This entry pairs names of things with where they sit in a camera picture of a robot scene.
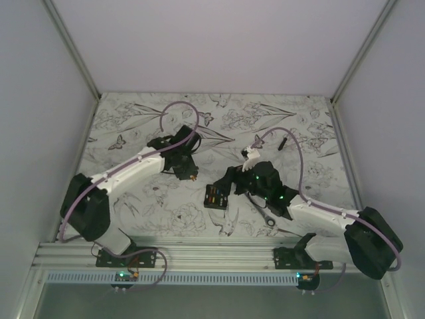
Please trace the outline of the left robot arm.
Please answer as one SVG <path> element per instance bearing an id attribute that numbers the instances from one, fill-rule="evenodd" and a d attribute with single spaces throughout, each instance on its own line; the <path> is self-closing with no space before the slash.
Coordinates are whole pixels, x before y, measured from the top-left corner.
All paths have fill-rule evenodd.
<path id="1" fill-rule="evenodd" d="M 60 209 L 60 240 L 71 226 L 85 241 L 108 251 L 119 266 L 131 265 L 136 251 L 130 237 L 112 221 L 112 204 L 139 182 L 164 171 L 172 171 L 180 180 L 196 178 L 199 168 L 192 154 L 201 140 L 195 129 L 184 125 L 174 136 L 151 140 L 133 157 L 103 173 L 75 175 Z"/>

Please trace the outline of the black fuse box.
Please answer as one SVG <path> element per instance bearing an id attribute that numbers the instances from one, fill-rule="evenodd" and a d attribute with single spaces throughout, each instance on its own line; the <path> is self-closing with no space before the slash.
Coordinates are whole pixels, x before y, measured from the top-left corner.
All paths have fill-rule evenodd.
<path id="1" fill-rule="evenodd" d="M 208 184 L 205 189 L 203 205 L 207 209 L 226 210 L 230 191 Z"/>

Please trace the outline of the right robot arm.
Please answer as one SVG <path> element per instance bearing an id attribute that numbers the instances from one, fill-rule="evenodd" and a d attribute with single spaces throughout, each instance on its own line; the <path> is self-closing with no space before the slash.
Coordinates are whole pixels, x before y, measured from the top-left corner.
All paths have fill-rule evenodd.
<path id="1" fill-rule="evenodd" d="M 403 244 L 382 215 L 371 207 L 346 210 L 314 202 L 284 185 L 269 161 L 249 170 L 229 167 L 220 180 L 206 187 L 204 206 L 226 209 L 230 194 L 249 194 L 265 201 L 277 227 L 299 235 L 293 248 L 274 251 L 276 268 L 313 269 L 332 262 L 352 264 L 380 280 L 401 266 Z"/>

